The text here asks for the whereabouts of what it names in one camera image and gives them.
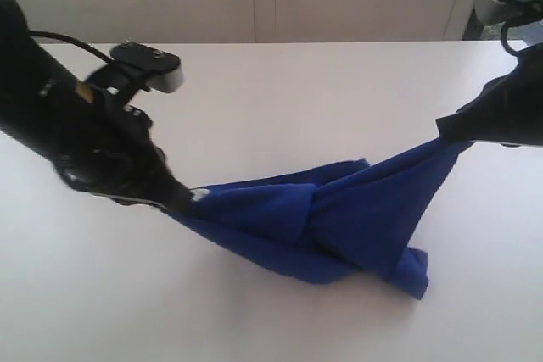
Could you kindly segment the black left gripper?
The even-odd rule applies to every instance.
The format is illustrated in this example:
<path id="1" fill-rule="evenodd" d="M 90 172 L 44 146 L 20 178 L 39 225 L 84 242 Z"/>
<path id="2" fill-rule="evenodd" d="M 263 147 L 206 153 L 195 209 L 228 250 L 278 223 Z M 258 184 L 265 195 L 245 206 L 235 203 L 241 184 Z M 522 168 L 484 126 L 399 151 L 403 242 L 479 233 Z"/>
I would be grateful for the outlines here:
<path id="1" fill-rule="evenodd" d="M 99 86 L 51 80 L 42 88 L 42 156 L 68 187 L 187 214 L 193 193 L 169 171 L 152 124 Z"/>

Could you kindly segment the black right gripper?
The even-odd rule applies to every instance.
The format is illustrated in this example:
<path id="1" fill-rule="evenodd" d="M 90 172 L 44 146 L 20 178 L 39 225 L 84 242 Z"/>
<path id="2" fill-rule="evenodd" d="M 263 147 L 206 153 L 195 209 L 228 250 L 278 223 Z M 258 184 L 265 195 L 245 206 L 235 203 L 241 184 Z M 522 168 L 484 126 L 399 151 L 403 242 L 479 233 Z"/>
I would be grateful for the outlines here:
<path id="1" fill-rule="evenodd" d="M 454 114 L 435 120 L 447 142 L 542 145 L 542 47 L 525 48 L 516 67 L 488 82 L 479 96 Z"/>

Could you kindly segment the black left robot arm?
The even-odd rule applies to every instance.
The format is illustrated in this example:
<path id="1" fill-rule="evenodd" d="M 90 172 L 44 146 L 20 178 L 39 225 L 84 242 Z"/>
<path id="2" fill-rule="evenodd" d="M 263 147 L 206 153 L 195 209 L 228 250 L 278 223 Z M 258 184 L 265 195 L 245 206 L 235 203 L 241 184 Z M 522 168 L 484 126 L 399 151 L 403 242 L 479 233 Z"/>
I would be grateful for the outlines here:
<path id="1" fill-rule="evenodd" d="M 99 53 L 102 66 L 79 79 L 39 44 L 43 37 L 16 0 L 1 0 L 3 133 L 45 158 L 73 190 L 186 212 L 193 194 L 152 141 L 150 117 L 132 104 L 140 91 L 176 91 L 179 57 L 123 42 Z"/>

